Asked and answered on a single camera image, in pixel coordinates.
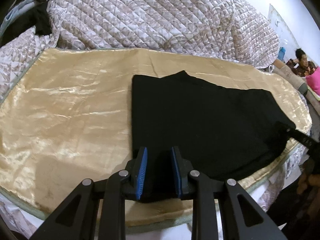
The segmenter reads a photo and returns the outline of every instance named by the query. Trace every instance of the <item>shiny gold mat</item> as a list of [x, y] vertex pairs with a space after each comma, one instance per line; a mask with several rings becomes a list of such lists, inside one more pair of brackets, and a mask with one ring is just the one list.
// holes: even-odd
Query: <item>shiny gold mat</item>
[[[48, 49], [1, 105], [0, 186], [50, 213], [82, 179], [105, 179], [123, 169], [131, 158], [132, 76], [181, 70], [227, 88], [269, 90], [299, 130], [311, 126], [308, 109], [286, 80], [249, 65], [148, 49]], [[279, 158], [241, 185], [271, 173], [295, 144], [289, 141]], [[127, 226], [191, 213], [191, 201], [126, 202]]]

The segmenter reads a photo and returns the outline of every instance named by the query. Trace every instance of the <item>pink pillow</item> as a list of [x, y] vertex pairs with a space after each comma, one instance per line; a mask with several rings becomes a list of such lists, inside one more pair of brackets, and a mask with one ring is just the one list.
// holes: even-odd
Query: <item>pink pillow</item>
[[312, 75], [306, 76], [307, 84], [320, 96], [320, 68], [317, 67]]

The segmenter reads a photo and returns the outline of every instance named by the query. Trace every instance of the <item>folded black garment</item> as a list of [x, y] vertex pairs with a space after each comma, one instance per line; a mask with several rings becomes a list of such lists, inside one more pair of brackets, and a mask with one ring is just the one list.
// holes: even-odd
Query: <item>folded black garment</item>
[[175, 197], [170, 148], [212, 179], [240, 180], [278, 157], [295, 129], [272, 94], [229, 89], [189, 76], [132, 78], [132, 149], [148, 148], [142, 201]]

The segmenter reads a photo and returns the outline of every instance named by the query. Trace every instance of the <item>metal screw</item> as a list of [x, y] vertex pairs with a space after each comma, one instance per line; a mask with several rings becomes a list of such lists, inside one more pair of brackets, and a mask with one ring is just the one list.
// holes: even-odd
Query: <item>metal screw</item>
[[234, 186], [235, 184], [237, 184], [237, 182], [236, 182], [234, 179], [228, 179], [228, 180], [227, 180], [227, 183], [228, 183], [230, 186]]
[[192, 170], [192, 171], [190, 171], [190, 175], [193, 177], [198, 177], [200, 175], [200, 172], [196, 171], [196, 170]]
[[83, 181], [82, 181], [82, 185], [84, 185], [84, 186], [89, 186], [90, 184], [91, 184], [91, 179], [84, 179]]
[[119, 171], [119, 175], [120, 175], [121, 177], [126, 177], [126, 176], [129, 175], [129, 172], [126, 171], [126, 170], [122, 170], [122, 171]]

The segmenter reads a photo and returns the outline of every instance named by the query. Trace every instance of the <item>black hair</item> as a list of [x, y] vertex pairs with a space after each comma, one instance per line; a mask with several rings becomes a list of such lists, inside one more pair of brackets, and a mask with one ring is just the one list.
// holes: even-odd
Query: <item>black hair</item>
[[301, 48], [296, 50], [296, 57], [298, 60], [302, 59], [303, 54], [305, 54], [305, 52]]

